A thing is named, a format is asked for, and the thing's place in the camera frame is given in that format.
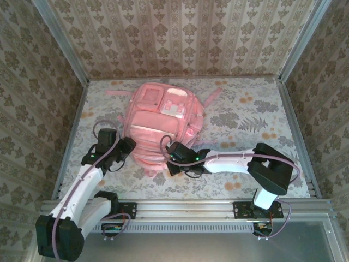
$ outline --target metal corner post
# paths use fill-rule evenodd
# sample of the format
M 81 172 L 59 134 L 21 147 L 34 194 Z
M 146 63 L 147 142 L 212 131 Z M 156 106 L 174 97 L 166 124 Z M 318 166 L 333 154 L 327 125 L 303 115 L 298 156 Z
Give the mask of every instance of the metal corner post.
M 320 23 L 323 15 L 329 7 L 331 0 L 317 0 L 311 14 L 305 23 L 302 31 L 300 32 L 290 55 L 288 56 L 282 70 L 280 72 L 281 82 L 286 82 L 287 78 L 291 74 L 294 66 L 298 62 L 301 54 L 303 53 L 306 45 L 308 44 L 312 34 Z
M 288 91 L 285 83 L 279 85 L 279 92 L 284 105 L 286 117 L 288 123 L 290 124 L 291 133 L 294 139 L 294 144 L 296 146 L 297 152 L 299 154 L 299 161 L 303 168 L 304 173 L 311 179 L 312 184 L 314 185 L 314 191 L 317 198 L 322 198 L 320 188 L 318 186 L 314 170 L 312 169 L 311 161 L 306 150 L 305 143 L 303 140 L 302 133 L 300 132 L 299 124 L 297 121 L 296 113 L 294 112 L 291 98 L 288 95 Z
M 87 87 L 88 79 L 86 72 L 67 36 L 64 34 L 61 26 L 59 25 L 58 19 L 51 9 L 50 4 L 47 0 L 33 0 L 33 3 L 50 29 L 50 32 L 56 39 L 59 47 L 63 51 L 64 56 L 74 70 L 74 73 L 79 79 L 80 83 L 83 85 L 83 87 Z
M 52 197 L 51 197 L 52 200 L 57 199 L 58 193 L 59 193 L 59 189 L 61 187 L 61 183 L 62 183 L 62 181 L 64 179 L 65 171 L 67 170 L 69 156 L 70 156 L 70 153 L 71 153 L 71 149 L 73 148 L 74 139 L 75 139 L 75 135 L 76 135 L 76 132 L 77 132 L 77 127 L 79 126 L 79 121 L 80 121 L 83 105 L 85 104 L 86 97 L 87 97 L 87 91 L 88 91 L 88 86 L 84 87 L 83 90 L 82 90 L 82 94 L 81 94 L 81 97 L 80 97 L 79 105 L 77 107 L 76 114 L 75 114 L 75 117 L 74 117 L 73 125 L 71 126 L 71 131 L 70 131 L 70 134 L 69 134 L 69 139 L 68 139 L 68 142 L 67 142 L 67 146 L 66 146 L 65 151 L 64 151 L 63 159 L 62 159 L 62 162 L 61 162 L 61 167 L 59 169 L 58 176 L 57 176 L 57 179 L 56 179 L 55 188 L 53 189 L 53 193 L 52 193 Z

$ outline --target backpack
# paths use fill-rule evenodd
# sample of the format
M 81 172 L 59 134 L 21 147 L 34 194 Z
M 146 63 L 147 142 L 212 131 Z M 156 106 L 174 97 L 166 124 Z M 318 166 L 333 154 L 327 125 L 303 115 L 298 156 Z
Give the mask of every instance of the backpack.
M 210 104 L 222 89 L 218 88 L 205 102 Z M 130 94 L 128 91 L 106 91 L 109 95 Z M 192 91 L 176 86 L 149 82 L 132 94 L 126 112 L 123 137 L 136 143 L 132 151 L 135 162 L 144 168 L 146 175 L 156 176 L 167 169 L 160 152 L 160 139 L 169 135 L 190 148 L 197 140 L 203 125 L 204 106 Z

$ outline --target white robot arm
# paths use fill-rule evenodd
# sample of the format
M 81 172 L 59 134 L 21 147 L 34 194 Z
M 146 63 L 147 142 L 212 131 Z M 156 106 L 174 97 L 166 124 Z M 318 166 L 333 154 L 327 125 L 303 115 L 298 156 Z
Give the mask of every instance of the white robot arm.
M 264 143 L 240 152 L 218 152 L 209 149 L 195 152 L 179 142 L 166 147 L 172 160 L 167 167 L 173 176 L 184 171 L 199 176 L 217 172 L 239 172 L 252 175 L 261 185 L 257 189 L 252 208 L 268 210 L 278 195 L 286 195 L 294 163 Z
M 116 134 L 114 129 L 99 131 L 97 144 L 83 157 L 78 176 L 64 198 L 50 214 L 38 218 L 35 227 L 40 255 L 75 261 L 95 225 L 105 216 L 118 213 L 118 197 L 112 192 L 99 191 L 86 206 L 113 162 L 125 161 L 136 146 L 131 138 L 120 139 L 116 144 Z

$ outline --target white arm segment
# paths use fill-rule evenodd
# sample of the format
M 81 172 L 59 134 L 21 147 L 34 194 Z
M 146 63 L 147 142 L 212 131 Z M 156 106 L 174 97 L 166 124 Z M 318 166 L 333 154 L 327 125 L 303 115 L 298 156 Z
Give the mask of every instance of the white arm segment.
M 238 172 L 245 173 L 247 172 L 247 163 L 252 160 L 252 157 L 223 157 L 219 158 L 220 154 L 254 154 L 255 152 L 252 149 L 239 152 L 218 152 L 218 151 L 209 151 L 206 155 L 207 157 L 218 156 L 218 158 L 210 159 L 205 162 L 204 167 L 211 173 L 218 172 Z
M 256 206 L 267 210 L 272 206 L 272 203 L 277 197 L 278 195 L 274 195 L 266 191 L 264 188 L 260 187 L 259 189 L 257 189 L 253 203 Z
M 81 234 L 84 239 L 96 226 L 96 224 L 109 214 L 111 202 L 106 198 L 94 198 L 92 202 L 82 210 L 81 219 L 78 228 L 81 228 Z
M 219 158 L 220 154 L 254 154 L 252 149 L 240 152 L 218 152 L 210 151 L 207 153 L 206 157 L 218 156 L 218 158 L 210 159 L 205 162 L 204 167 L 211 173 L 218 172 L 238 172 L 249 174 L 247 169 L 247 164 L 252 160 L 252 157 L 222 157 Z M 274 195 L 264 188 L 259 188 L 257 190 L 256 196 L 254 198 L 254 204 L 262 209 L 269 209 L 276 199 L 277 195 Z
M 64 196 L 64 198 L 59 202 L 59 204 L 51 211 L 50 214 L 53 214 L 53 217 L 57 217 L 59 211 L 63 207 L 64 202 L 68 198 L 68 195 L 73 190 L 76 183 L 81 179 L 83 173 L 90 167 L 91 165 L 83 165 L 80 167 L 79 174 L 77 175 L 74 183 L 69 188 L 68 192 Z M 103 173 L 100 168 L 93 168 L 89 174 L 84 178 L 84 180 L 79 184 L 78 190 L 74 192 L 73 196 L 69 200 L 67 207 L 65 208 L 63 214 L 60 219 L 65 219 L 66 217 L 70 217 L 72 221 L 75 222 L 76 225 L 79 223 L 81 212 L 96 185 L 103 179 Z

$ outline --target patterned tablecloth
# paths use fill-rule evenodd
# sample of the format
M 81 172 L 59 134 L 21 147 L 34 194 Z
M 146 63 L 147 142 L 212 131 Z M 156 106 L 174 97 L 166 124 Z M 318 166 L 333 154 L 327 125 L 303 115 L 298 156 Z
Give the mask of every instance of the patterned tablecloth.
M 278 91 L 279 82 L 274 77 L 91 81 L 60 197 L 63 197 L 76 177 L 82 157 L 96 142 L 92 134 L 93 124 L 103 119 L 116 121 L 118 115 L 125 114 L 130 97 L 107 96 L 104 91 L 135 91 L 145 82 L 162 82 L 185 87 L 193 91 L 202 102 L 218 86 L 223 88 L 220 97 L 205 109 L 201 132 L 201 139 L 217 139 L 218 142 L 214 145 L 196 146 L 195 150 L 209 147 L 219 151 L 240 151 L 254 148 L 258 142 L 265 142 L 299 164 Z M 257 187 L 258 183 L 251 176 L 229 172 L 191 179 L 182 174 L 171 177 L 169 172 L 165 171 L 155 178 L 149 178 L 131 157 L 126 159 L 125 166 L 120 171 L 107 172 L 98 185 L 99 189 L 118 193 L 121 199 L 251 198 Z M 301 179 L 290 185 L 287 197 L 309 196 L 302 175 Z

